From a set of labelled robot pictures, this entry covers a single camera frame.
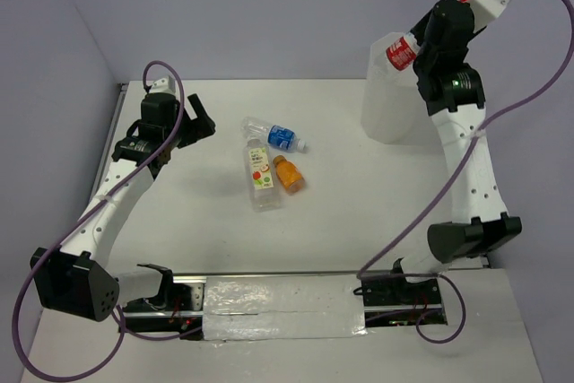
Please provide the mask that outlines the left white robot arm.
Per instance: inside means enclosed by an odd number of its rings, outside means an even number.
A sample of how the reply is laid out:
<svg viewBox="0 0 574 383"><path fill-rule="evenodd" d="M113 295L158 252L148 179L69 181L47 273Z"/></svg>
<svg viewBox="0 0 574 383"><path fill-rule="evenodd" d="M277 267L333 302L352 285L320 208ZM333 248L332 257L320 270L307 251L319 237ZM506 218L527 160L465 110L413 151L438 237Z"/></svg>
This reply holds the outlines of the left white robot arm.
<svg viewBox="0 0 574 383"><path fill-rule="evenodd" d="M169 163L172 150L215 132L199 97L192 94L187 99L194 118L175 95L148 93L140 118L116 143L108 173L87 208L94 215L53 253L35 251L30 263L39 267L34 283L44 308L101 322L117 305L132 300L145 300L158 310L174 302L176 288L167 267L140 264L123 274L110 274L106 267L129 214Z"/></svg>

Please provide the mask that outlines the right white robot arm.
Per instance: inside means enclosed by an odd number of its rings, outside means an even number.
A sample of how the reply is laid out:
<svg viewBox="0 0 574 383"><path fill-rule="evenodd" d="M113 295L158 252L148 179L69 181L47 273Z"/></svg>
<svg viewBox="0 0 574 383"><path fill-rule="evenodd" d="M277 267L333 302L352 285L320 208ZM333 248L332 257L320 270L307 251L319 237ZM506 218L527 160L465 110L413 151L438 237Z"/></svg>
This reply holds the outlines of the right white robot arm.
<svg viewBox="0 0 574 383"><path fill-rule="evenodd" d="M417 88L436 127L452 178L451 219L432 224L423 246L396 260L392 297L409 303L421 283L458 260L485 255L522 231L509 215L496 181L479 73L465 60L469 42L499 18L511 0L439 0L411 30L419 47L413 60Z"/></svg>

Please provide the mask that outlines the red cap water bottle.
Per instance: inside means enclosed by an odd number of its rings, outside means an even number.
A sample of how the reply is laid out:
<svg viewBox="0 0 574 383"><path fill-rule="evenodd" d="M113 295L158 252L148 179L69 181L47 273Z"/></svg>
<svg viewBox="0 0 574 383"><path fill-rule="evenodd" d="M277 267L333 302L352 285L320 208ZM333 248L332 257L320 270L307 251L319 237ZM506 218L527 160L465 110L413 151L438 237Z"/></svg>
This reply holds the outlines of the red cap water bottle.
<svg viewBox="0 0 574 383"><path fill-rule="evenodd" d="M432 8L445 0L439 0ZM461 3L467 3L468 0L457 0ZM385 54L388 62L399 72L404 71L414 59L417 57L422 45L417 45L413 34L406 32L403 36L398 38L389 47L387 47Z"/></svg>

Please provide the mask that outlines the orange juice bottle gold cap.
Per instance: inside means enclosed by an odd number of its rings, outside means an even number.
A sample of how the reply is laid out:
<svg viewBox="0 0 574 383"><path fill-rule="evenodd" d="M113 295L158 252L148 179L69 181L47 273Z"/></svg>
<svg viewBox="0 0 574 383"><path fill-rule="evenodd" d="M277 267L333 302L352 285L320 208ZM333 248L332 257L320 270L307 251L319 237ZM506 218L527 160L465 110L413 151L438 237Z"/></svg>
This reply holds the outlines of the orange juice bottle gold cap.
<svg viewBox="0 0 574 383"><path fill-rule="evenodd" d="M274 157L273 164L277 178L288 194L297 193L305 187L305 179L292 162L278 155Z"/></svg>

